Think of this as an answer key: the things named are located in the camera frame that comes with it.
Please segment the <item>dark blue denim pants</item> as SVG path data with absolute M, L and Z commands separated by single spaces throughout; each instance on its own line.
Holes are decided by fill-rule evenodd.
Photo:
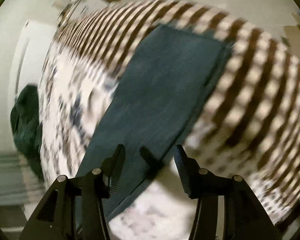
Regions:
M 112 219 L 147 189 L 185 141 L 232 55 L 233 41 L 211 30 L 159 25 L 137 46 L 97 124 L 77 172 L 85 175 L 126 149 L 119 187 L 104 203 Z

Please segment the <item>grey striped curtain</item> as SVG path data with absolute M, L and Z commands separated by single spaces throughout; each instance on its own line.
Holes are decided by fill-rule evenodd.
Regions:
M 15 152 L 0 154 L 0 206 L 35 203 L 44 193 L 44 184 L 24 157 Z

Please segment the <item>dark green velvet blanket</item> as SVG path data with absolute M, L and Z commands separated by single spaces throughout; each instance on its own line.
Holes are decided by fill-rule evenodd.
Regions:
M 26 85 L 21 91 L 11 110 L 10 123 L 17 150 L 26 158 L 38 179 L 43 181 L 40 161 L 42 124 L 39 122 L 37 86 Z

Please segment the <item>floral white bed blanket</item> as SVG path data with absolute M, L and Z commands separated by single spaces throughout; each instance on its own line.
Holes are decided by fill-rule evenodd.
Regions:
M 60 174 L 70 178 L 76 175 L 118 84 L 102 71 L 90 77 L 89 69 L 70 59 L 69 53 L 55 43 L 51 45 L 38 89 L 43 124 L 40 157 L 46 186 Z M 252 159 L 239 167 L 241 146 L 218 155 L 217 146 L 230 128 L 223 128 L 209 140 L 216 129 L 211 116 L 209 107 L 205 107 L 185 139 L 186 152 L 218 175 L 244 172 L 271 221 L 283 221 L 293 206 L 283 203 L 279 189 L 268 189 L 272 180 L 265 175 L 270 165 L 258 170 L 257 159 Z M 193 217 L 194 201 L 182 193 L 177 168 L 169 163 L 132 204 L 110 220 L 110 229 L 116 239 L 185 239 Z

